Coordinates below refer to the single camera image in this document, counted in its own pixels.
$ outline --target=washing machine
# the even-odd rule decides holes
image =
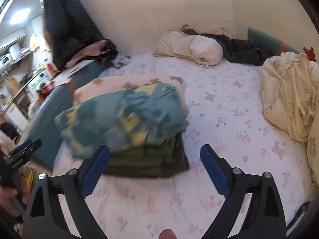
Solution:
[[[29,84],[28,89],[30,93],[37,98],[37,90],[43,89],[45,86],[47,86],[50,83],[50,77],[47,74],[47,72],[44,70],[41,74],[36,76]]]

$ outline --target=kitchen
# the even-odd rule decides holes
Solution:
[[[10,0],[0,13],[0,122],[12,124],[18,133],[39,105],[37,90],[54,75],[43,12],[43,0]]]

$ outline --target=bed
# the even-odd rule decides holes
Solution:
[[[286,223],[312,197],[306,147],[263,116],[261,67],[229,63],[202,66],[179,58],[133,57],[120,69],[100,76],[147,74],[181,76],[187,83],[189,127],[183,133],[190,171],[170,179],[130,179],[103,175],[86,203],[108,238],[158,238],[167,228],[177,238],[199,239],[219,212],[224,197],[215,190],[200,162],[200,148],[209,144],[232,167],[249,174],[269,171],[280,193]],[[55,159],[54,175],[77,168],[65,143]],[[239,232],[250,201],[245,196],[231,235]],[[79,236],[65,198],[60,195],[71,233]]]

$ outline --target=white pillow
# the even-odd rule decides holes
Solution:
[[[170,30],[158,40],[154,55],[186,57],[207,68],[222,60],[223,48],[213,38]]]

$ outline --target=white wall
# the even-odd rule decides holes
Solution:
[[[189,24],[200,31],[226,27],[234,33],[231,0],[80,0],[98,29],[119,51],[153,49],[164,31]]]
[[[303,52],[319,56],[319,35],[298,0],[232,0],[235,36],[247,39],[247,27],[265,32]]]
[[[30,47],[30,37],[33,33],[37,35],[38,43],[40,44],[40,49],[33,52],[32,65],[36,66],[38,64],[44,63],[44,59],[49,59],[49,62],[52,62],[51,53],[43,52],[45,49],[47,49],[47,47],[44,42],[42,15],[30,20],[25,26],[24,30],[27,35],[23,44],[25,47]]]

